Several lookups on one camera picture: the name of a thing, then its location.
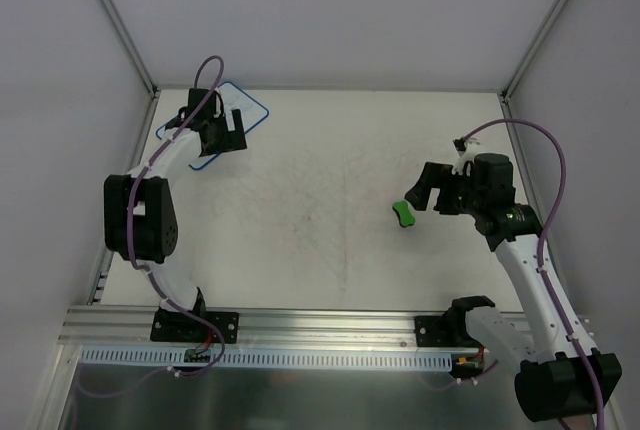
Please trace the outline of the blue framed small whiteboard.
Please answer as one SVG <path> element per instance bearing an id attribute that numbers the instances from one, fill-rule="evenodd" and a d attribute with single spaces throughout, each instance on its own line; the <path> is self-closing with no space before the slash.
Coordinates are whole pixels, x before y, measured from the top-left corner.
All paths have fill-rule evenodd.
<path id="1" fill-rule="evenodd" d="M 240 111 L 245 135 L 249 134 L 269 117 L 270 112 L 264 105 L 237 87 L 234 83 L 225 81 L 218 88 L 225 105 L 225 116 L 230 130 L 235 130 L 231 110 Z M 164 128 L 168 121 L 169 120 L 165 120 L 165 122 L 156 128 L 156 139 L 160 140 L 163 137 Z M 190 164 L 190 168 L 193 171 L 200 171 L 221 155 L 221 153 L 218 153 L 201 157 Z"/>

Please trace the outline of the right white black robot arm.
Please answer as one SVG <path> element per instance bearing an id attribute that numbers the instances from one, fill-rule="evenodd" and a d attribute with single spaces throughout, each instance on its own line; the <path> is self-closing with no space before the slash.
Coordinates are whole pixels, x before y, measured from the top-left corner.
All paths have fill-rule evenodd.
<path id="1" fill-rule="evenodd" d="M 502 154 L 480 153 L 461 168 L 428 162 L 406 202 L 427 208 L 433 191 L 441 215 L 468 215 L 506 271 L 529 324 L 516 330 L 486 296 L 457 298 L 428 328 L 459 346 L 489 349 L 514 379 L 516 399 L 532 422 L 593 415 L 597 428 L 622 375 L 615 354 L 603 353 L 572 310 L 542 242 L 534 210 L 515 200 L 513 165 Z"/>

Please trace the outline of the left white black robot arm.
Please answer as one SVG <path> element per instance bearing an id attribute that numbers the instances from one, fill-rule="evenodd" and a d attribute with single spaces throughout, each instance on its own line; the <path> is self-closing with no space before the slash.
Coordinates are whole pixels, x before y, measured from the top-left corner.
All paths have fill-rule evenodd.
<path id="1" fill-rule="evenodd" d="M 170 261 L 179 238 L 172 186 L 194 161 L 246 148 L 241 112 L 227 112 L 217 88 L 191 88 L 150 156 L 104 181 L 107 249 L 145 276 L 160 308 L 176 313 L 173 328 L 187 341 L 205 335 L 208 317 L 197 285 Z"/>

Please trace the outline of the green whiteboard eraser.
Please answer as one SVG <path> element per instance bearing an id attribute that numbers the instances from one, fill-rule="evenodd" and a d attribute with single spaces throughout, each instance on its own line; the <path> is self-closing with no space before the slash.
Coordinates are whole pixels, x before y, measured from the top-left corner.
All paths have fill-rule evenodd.
<path id="1" fill-rule="evenodd" d="M 392 210 L 401 228 L 409 228 L 415 225 L 416 218 L 412 214 L 410 205 L 405 200 L 399 200 L 392 204 Z"/>

